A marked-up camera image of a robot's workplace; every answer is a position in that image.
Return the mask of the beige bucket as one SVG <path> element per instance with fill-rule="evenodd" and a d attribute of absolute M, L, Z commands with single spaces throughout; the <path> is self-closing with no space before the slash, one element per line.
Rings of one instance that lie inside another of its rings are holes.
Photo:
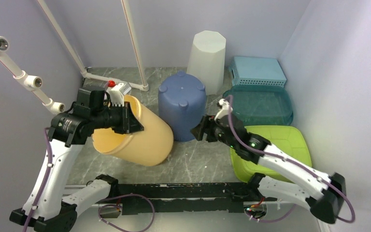
<path fill-rule="evenodd" d="M 101 154 L 142 166 L 156 166 L 168 156 L 173 146 L 169 125 L 137 98 L 126 95 L 135 117 L 144 130 L 132 134 L 117 134 L 112 129 L 97 129 L 92 135 L 93 146 Z"/>

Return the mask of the blue bucket rim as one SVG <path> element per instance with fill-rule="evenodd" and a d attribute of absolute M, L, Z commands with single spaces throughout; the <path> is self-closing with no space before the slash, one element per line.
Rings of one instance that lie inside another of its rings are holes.
<path fill-rule="evenodd" d="M 196 77 L 178 71 L 167 77 L 158 88 L 158 115 L 171 128 L 174 140 L 195 139 L 190 132 L 205 114 L 205 85 Z"/>

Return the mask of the teal transparent tub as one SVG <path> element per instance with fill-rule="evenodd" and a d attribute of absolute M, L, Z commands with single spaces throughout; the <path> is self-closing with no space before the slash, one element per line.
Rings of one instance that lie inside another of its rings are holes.
<path fill-rule="evenodd" d="M 289 126 L 293 109 L 287 91 L 280 86 L 235 85 L 222 97 L 233 96 L 233 113 L 244 125 Z"/>

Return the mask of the translucent white bucket liner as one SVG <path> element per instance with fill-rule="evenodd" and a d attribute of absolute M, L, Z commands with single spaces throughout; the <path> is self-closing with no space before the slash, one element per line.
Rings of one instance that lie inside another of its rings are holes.
<path fill-rule="evenodd" d="M 226 38 L 217 31 L 204 30 L 195 34 L 187 74 L 198 78 L 206 95 L 216 94 L 224 82 Z"/>

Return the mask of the light blue perforated basket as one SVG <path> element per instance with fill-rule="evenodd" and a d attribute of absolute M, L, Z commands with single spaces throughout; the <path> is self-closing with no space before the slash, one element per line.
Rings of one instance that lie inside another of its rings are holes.
<path fill-rule="evenodd" d="M 265 85 L 284 87 L 286 76 L 278 60 L 235 56 L 228 71 L 232 85 Z"/>

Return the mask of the lime green tub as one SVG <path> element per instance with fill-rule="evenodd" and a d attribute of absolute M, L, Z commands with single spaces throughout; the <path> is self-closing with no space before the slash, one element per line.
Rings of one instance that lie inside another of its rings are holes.
<path fill-rule="evenodd" d="M 279 125 L 255 125 L 245 128 L 248 132 L 268 139 L 288 155 L 312 167 L 308 146 L 302 133 L 297 128 Z M 248 182 L 255 173 L 265 174 L 280 181 L 290 181 L 274 170 L 243 160 L 233 149 L 230 149 L 230 158 L 234 174 L 238 180 L 244 183 Z"/>

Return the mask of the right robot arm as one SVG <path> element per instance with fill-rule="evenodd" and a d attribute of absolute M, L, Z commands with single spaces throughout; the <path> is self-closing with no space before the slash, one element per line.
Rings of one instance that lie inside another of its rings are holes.
<path fill-rule="evenodd" d="M 318 220 L 334 224 L 346 199 L 345 178 L 315 170 L 289 156 L 265 137 L 249 132 L 235 116 L 216 119 L 204 115 L 191 129 L 196 140 L 222 142 L 241 159 L 272 169 L 286 178 L 277 180 L 254 173 L 247 182 L 247 195 L 253 201 L 261 197 L 291 202 L 305 209 Z"/>

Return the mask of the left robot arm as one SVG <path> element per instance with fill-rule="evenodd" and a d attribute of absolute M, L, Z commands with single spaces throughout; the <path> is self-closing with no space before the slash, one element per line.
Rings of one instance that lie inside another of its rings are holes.
<path fill-rule="evenodd" d="M 70 109 L 55 114 L 45 129 L 46 155 L 33 191 L 26 203 L 13 210 L 9 220 L 37 232 L 68 232 L 91 205 L 119 198 L 118 180 L 101 174 L 68 197 L 63 192 L 71 168 L 96 129 L 115 134 L 143 131 L 125 93 L 116 87 L 83 87 Z"/>

